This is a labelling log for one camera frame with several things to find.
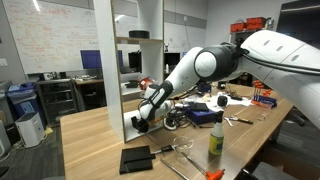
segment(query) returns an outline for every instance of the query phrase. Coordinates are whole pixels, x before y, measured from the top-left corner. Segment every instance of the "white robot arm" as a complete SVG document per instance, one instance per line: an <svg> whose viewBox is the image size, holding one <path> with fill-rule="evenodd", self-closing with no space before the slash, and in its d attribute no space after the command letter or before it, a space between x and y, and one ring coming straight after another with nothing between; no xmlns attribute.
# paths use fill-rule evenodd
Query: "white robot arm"
<svg viewBox="0 0 320 180"><path fill-rule="evenodd" d="M191 49L159 86L148 88L141 102L144 124L170 111L169 97L199 80L220 81L248 72L291 101L320 129L320 50L272 31L254 33L240 47L224 43Z"/></svg>

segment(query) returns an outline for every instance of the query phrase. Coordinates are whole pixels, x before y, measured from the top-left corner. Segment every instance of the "desk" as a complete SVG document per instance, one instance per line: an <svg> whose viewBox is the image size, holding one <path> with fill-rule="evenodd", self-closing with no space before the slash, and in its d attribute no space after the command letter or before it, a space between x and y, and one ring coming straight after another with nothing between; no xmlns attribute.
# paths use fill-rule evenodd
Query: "desk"
<svg viewBox="0 0 320 180"><path fill-rule="evenodd" d="M90 79L85 81L74 80L78 107L80 111L86 111L107 105L103 79ZM128 101L139 97L141 89L126 88L126 83L121 83L122 101Z"/></svg>
<svg viewBox="0 0 320 180"><path fill-rule="evenodd" d="M230 85L239 95L252 96L253 88ZM253 125L233 122L230 127L223 122L225 133L221 156L208 154L209 128L195 129L193 126L176 131L159 129L124 144L112 130L108 122L107 107L64 116L61 119L62 146L65 174L67 179L180 179L161 163L164 158L190 179L204 179L203 175L190 163L176 161L174 152L157 155L153 160L153 170L119 175L121 150L136 146L150 145L151 151L168 145L179 135L192 137L194 146L190 156L210 171L225 168L222 179L234 179L240 169L246 166L258 150L268 140L273 131L292 108L292 104L273 92L271 97L278 99L278 107L266 109L259 106L228 106L225 116L238 115L254 122ZM140 100L124 103L124 112L137 108ZM262 114L268 114L265 121L258 121Z"/></svg>

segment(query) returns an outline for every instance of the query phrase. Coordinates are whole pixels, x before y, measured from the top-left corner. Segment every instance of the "wall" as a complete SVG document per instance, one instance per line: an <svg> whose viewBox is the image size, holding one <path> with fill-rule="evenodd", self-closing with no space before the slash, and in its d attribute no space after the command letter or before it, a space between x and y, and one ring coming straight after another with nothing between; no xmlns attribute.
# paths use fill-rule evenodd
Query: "wall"
<svg viewBox="0 0 320 180"><path fill-rule="evenodd" d="M295 0L210 0L208 6L206 46L228 42L230 24L250 17L272 17L274 30L278 23L281 4Z"/></svg>
<svg viewBox="0 0 320 180"><path fill-rule="evenodd" d="M92 0L45 1L89 9L93 9L94 7ZM190 46L204 46L208 1L209 0L164 0L164 16L166 22L164 27L164 39L165 43L169 43L170 51L184 52L189 50ZM132 7L135 7L134 0L119 2L121 6L120 8L117 8L118 13L129 12L128 15L131 17L136 16L136 11L134 11L134 8L132 9ZM184 16L187 16L187 22L184 22ZM2 0L0 3L0 23L0 38L2 40L2 43L0 44L0 58L6 58L8 61L8 66L0 67L0 81L11 80L14 84L19 84L26 81L36 80L37 76L26 76L23 71ZM125 65L127 65L127 56L124 56L124 60ZM71 77L81 74L88 74L88 72L67 72L67 75Z"/></svg>

